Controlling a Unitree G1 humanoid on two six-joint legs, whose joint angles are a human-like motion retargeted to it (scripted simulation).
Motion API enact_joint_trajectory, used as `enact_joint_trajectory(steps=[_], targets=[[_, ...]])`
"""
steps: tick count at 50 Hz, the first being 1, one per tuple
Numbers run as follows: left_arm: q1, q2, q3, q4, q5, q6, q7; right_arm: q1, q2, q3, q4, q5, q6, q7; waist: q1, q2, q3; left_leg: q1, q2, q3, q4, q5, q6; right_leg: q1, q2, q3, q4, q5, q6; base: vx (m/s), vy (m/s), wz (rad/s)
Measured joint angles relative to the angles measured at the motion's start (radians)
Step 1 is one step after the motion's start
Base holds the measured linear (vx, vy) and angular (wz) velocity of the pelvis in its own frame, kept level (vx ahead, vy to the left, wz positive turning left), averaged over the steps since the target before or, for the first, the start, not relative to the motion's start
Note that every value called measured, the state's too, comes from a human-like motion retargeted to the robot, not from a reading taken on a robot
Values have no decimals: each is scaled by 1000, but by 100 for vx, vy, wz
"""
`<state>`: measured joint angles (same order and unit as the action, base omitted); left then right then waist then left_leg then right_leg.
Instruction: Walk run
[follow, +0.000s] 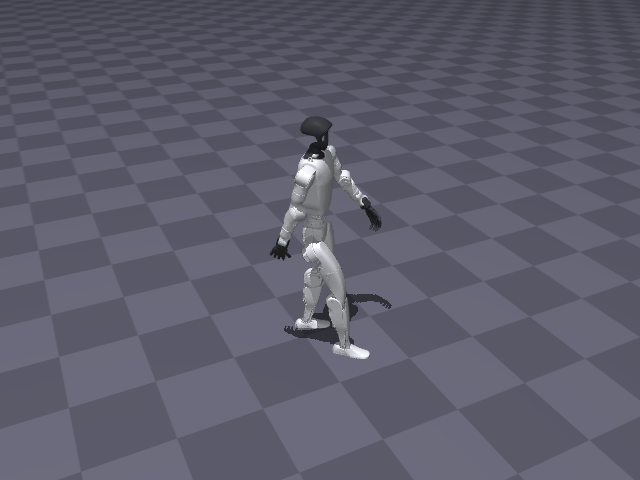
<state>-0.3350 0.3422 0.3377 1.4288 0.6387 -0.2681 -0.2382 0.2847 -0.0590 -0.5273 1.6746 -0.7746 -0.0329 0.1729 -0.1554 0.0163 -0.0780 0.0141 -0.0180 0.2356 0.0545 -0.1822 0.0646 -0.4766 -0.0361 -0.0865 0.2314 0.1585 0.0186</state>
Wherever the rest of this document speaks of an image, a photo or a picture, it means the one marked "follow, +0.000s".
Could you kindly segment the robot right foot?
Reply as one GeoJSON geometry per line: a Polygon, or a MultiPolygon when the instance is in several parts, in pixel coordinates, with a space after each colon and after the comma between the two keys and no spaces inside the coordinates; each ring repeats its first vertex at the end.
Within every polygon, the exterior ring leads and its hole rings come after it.
{"type": "MultiPolygon", "coordinates": [[[[346,343],[345,345],[347,346],[346,343]]],[[[349,349],[346,349],[346,347],[343,349],[341,347],[340,342],[336,342],[332,347],[332,352],[335,354],[345,355],[345,356],[348,356],[351,358],[357,358],[357,359],[369,358],[370,352],[368,350],[359,348],[353,344],[350,344],[348,346],[349,346],[349,349]]]]}

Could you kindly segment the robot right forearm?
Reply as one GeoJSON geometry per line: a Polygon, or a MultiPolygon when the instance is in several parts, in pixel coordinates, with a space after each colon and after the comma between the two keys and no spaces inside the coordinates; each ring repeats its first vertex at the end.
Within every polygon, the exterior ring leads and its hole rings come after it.
{"type": "Polygon", "coordinates": [[[290,208],[286,212],[283,220],[284,224],[280,232],[278,245],[286,247],[288,240],[291,238],[292,233],[294,232],[294,229],[298,224],[298,220],[294,221],[295,219],[296,219],[296,212],[293,208],[290,208]]]}

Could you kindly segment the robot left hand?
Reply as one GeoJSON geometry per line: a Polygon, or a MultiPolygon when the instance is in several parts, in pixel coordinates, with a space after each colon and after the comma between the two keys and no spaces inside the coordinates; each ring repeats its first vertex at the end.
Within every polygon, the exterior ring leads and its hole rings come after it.
{"type": "Polygon", "coordinates": [[[373,231],[374,231],[375,229],[376,229],[375,231],[379,230],[379,229],[381,228],[381,224],[382,224],[382,223],[381,223],[380,215],[377,213],[377,211],[376,211],[374,208],[372,208],[372,207],[370,206],[370,205],[371,205],[371,202],[369,202],[369,200],[367,199],[367,197],[363,197],[363,198],[362,198],[362,202],[363,202],[363,204],[364,204],[365,206],[361,206],[360,208],[361,208],[361,209],[365,209],[366,214],[367,214],[367,216],[368,216],[368,217],[369,217],[369,219],[370,219],[370,222],[371,222],[371,227],[370,227],[370,229],[372,229],[372,228],[373,228],[373,225],[374,225],[373,231]],[[376,228],[376,226],[377,226],[377,228],[376,228]]]}

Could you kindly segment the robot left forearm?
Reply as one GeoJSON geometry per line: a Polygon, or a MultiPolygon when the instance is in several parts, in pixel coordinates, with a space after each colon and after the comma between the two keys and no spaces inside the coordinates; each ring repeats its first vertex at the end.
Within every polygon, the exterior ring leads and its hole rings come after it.
{"type": "Polygon", "coordinates": [[[358,206],[360,207],[365,206],[362,202],[362,198],[367,196],[362,194],[362,192],[355,185],[355,182],[352,180],[352,178],[351,178],[351,183],[348,186],[345,186],[345,187],[343,186],[342,189],[348,193],[351,199],[354,200],[358,206]]]}

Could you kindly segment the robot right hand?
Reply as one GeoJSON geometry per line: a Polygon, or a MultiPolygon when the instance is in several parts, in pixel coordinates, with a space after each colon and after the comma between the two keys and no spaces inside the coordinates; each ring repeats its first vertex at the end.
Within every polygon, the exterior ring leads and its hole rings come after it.
{"type": "Polygon", "coordinates": [[[287,252],[288,251],[287,247],[289,245],[290,239],[288,240],[286,247],[284,247],[284,246],[278,245],[279,238],[280,236],[277,239],[276,246],[274,246],[272,251],[270,252],[270,255],[272,256],[274,253],[274,258],[276,258],[276,256],[278,256],[277,259],[280,259],[280,257],[282,257],[282,260],[284,261],[285,255],[288,258],[291,258],[291,255],[289,255],[289,253],[287,252]]]}

